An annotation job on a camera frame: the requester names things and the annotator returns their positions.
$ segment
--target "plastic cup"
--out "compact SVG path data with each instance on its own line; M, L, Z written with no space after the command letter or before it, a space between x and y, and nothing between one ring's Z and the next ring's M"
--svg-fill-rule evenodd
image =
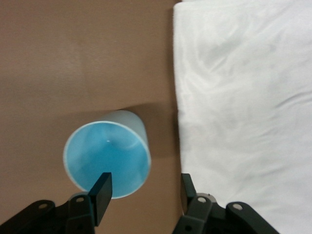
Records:
M128 196L144 184L151 168L144 124L132 112L111 112L74 131L63 160L80 189L89 191L103 172L111 172L112 198Z

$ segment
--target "brown table surface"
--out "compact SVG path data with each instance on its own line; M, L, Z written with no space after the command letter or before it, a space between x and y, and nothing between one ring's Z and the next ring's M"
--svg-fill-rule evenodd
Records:
M127 109L146 125L147 182L112 200L96 232L171 233L181 214L172 0L0 4L0 223L80 190L62 153L69 135Z

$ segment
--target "cup rim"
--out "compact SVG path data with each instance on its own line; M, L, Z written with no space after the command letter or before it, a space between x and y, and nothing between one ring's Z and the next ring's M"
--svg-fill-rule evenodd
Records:
M132 134L134 134L136 136L136 138L139 139L140 143L142 144L144 150L145 150L145 155L148 159L148 167L149 167L149 171L148 171L148 174L146 176L146 178L144 179L143 183L140 184L135 190L133 190L132 192L128 193L128 194L125 194L125 195L122 195L122 196L112 196L112 199L118 199L118 198L122 198L122 197L126 197L126 196L129 196L131 194L133 194L134 192L136 192L137 190L139 190L143 184L145 183L145 181L147 180L148 176L149 176L149 173L151 171L151 163L152 163L152 160L151 160L151 153L150 153L150 150L149 150L149 147L147 145L147 143L142 139L142 137L136 133L136 131L134 131L133 129L129 128L128 126L124 125L124 124L121 124L121 123L118 123L118 122L113 122L113 121L108 121L108 120L98 120L98 121L94 121L94 122L90 122L90 123L87 123L87 124L84 124L82 126L80 126L79 128L77 128L70 136L69 138L67 139L66 141L66 144L65 144L65 147L64 147L64 150L63 150L63 165L64 165L64 168L65 168L65 171L68 175L68 177L70 178L70 180L81 190L83 191L86 191L83 187L81 187L77 181L74 179L74 177L71 175L71 173L69 172L69 169L68 169L68 163L67 163L67 151L68 151L68 147L69 147L69 143L72 141L72 139L75 137L75 135L83 128L86 128L90 125L94 125L94 124L113 124L113 125L117 125L117 126L120 126L124 129L126 129L127 131L131 132Z

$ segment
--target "towel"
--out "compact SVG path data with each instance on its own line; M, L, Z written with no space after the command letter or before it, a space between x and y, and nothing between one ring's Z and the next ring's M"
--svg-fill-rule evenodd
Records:
M174 69L181 168L197 192L312 233L312 1L180 2Z

